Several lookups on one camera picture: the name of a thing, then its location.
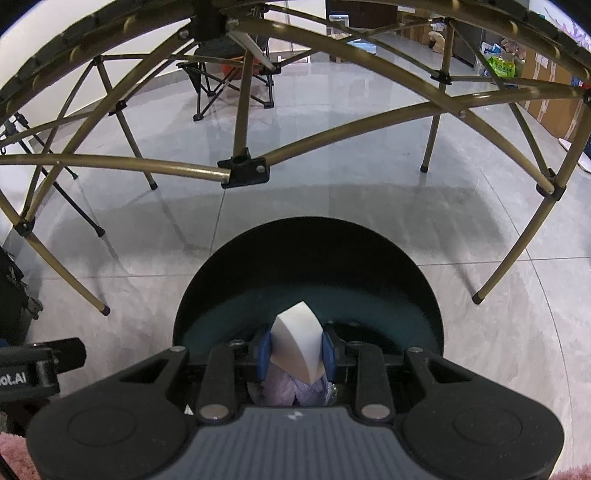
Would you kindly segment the purple knitted pouch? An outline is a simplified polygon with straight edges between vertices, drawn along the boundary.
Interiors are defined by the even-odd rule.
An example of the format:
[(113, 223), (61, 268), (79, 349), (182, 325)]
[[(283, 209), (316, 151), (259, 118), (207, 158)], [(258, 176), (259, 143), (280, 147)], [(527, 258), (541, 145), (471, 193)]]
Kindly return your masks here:
[(252, 402), (263, 407), (325, 407), (335, 403), (337, 390), (325, 375), (322, 362), (317, 363), (322, 376), (308, 384), (297, 379), (283, 368), (270, 362), (263, 382), (247, 383)]

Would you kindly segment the white wedge foam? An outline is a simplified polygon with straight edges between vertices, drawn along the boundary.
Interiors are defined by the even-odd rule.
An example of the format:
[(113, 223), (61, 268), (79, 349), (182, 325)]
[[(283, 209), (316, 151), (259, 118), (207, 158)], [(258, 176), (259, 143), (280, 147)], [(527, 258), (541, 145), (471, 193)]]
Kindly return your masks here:
[(325, 374), (322, 325), (304, 301), (280, 312), (270, 328), (270, 362), (304, 384)]

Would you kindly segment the tan folding slat table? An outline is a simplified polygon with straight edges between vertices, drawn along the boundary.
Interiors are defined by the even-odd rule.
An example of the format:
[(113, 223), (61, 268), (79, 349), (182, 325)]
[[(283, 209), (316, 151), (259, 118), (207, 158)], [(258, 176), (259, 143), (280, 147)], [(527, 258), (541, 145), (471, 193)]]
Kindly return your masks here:
[[(1, 83), (58, 30), (66, 30), (93, 8), (98, 3), (41, 1), (31, 8), (1, 36)], [(132, 133), (139, 137), (144, 155), (211, 165), (229, 155), (238, 99), (226, 96), (228, 100), (214, 107), (207, 119), (191, 124), (190, 107), (196, 102), (191, 88), (183, 80), (132, 99), (128, 111)], [(358, 65), (322, 62), (287, 68), (276, 78), (276, 97), (271, 111), (254, 105), (250, 112), (253, 157), (284, 150), (284, 145), (349, 121), (426, 101)], [(93, 207), (93, 215), (98, 218), (100, 213), (115, 226), (105, 225), (104, 239), (92, 240), (84, 222), (75, 216), (68, 219), (66, 206), (57, 206), (62, 199), (50, 197), (38, 235), (48, 246), (55, 244), (51, 251), (97, 296), (106, 295), (106, 290), (99, 292), (100, 279), (130, 279), (143, 273), (188, 275), (205, 258), (205, 250), (211, 254), (248, 224), (263, 222), (263, 213), (273, 216), (273, 211), (287, 216), (317, 209), (359, 217), (362, 223), (393, 234), (394, 241), (420, 264), (460, 268), (500, 263), (504, 248), (526, 228), (527, 217), (542, 199), (511, 157), (452, 114), (441, 117), (430, 173), (419, 173), (415, 164), (423, 155), (430, 123), (429, 117), (415, 119), (304, 152), (271, 167), (270, 183), (223, 194), (215, 183), (167, 176), (159, 177), (161, 189), (150, 194), (143, 180), (136, 178), (141, 174), (82, 169), (83, 182), (64, 183), (75, 187), (72, 195), (85, 207)], [(481, 180), (492, 182), (485, 190), (497, 194), (499, 200), (493, 204), (506, 207), (517, 233), (503, 226), (509, 220), (487, 220), (494, 213), (488, 206), (478, 213), (477, 195), (470, 189), (460, 195), (460, 187), (469, 186), (460, 177), (477, 171), (476, 187)], [(579, 311), (581, 318), (583, 313), (590, 315), (590, 176), (574, 172), (572, 193), (565, 189), (564, 205), (555, 206), (519, 260), (531, 261), (549, 308), (564, 318), (567, 313), (574, 318)], [(443, 182), (446, 175), (458, 180), (458, 185), (450, 183), (449, 195), (435, 194), (436, 200), (429, 200), (427, 193), (420, 193), (416, 201), (408, 192), (403, 195), (405, 182), (408, 187), (415, 179), (421, 190), (435, 187), (436, 180)], [(151, 236), (164, 242), (172, 233), (184, 234), (172, 242), (172, 253), (138, 253), (141, 242), (146, 249), (163, 252), (164, 246), (157, 247)], [(56, 305), (66, 313), (88, 310), (81, 315), (101, 318), (29, 246), (23, 245), (18, 261), (45, 306), (45, 318), (54, 315), (49, 307)]]

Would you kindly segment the green snack bag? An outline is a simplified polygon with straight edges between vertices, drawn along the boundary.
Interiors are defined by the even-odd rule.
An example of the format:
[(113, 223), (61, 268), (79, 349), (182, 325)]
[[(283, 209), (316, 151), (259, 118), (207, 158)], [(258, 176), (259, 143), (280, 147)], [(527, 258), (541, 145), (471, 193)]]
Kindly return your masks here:
[(505, 60), (501, 56), (490, 56), (487, 61), (497, 76), (501, 78), (516, 77), (516, 65), (513, 60)]

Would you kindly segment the black folding chair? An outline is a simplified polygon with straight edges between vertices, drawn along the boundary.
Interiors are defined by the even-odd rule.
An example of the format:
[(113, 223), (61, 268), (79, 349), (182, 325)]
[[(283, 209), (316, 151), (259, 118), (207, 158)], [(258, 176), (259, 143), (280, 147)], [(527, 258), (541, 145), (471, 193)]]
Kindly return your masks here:
[(242, 61), (245, 50), (228, 37), (201, 43), (195, 49), (197, 60), (177, 65), (190, 80), (197, 94), (194, 122), (204, 119), (205, 113), (225, 90), (239, 92), (242, 85)]

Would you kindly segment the black round trash bin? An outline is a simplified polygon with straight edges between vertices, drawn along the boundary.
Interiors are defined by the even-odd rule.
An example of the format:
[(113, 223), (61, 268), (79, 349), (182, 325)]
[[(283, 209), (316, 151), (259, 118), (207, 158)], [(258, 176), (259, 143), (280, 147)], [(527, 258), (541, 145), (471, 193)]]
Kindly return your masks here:
[(301, 216), (253, 227), (195, 273), (180, 301), (173, 341), (198, 359), (231, 340), (250, 342), (276, 315), (304, 302), (322, 325), (396, 358), (388, 367), (394, 408), (436, 398), (423, 356), (444, 351), (441, 311), (420, 267), (393, 241), (356, 223)]

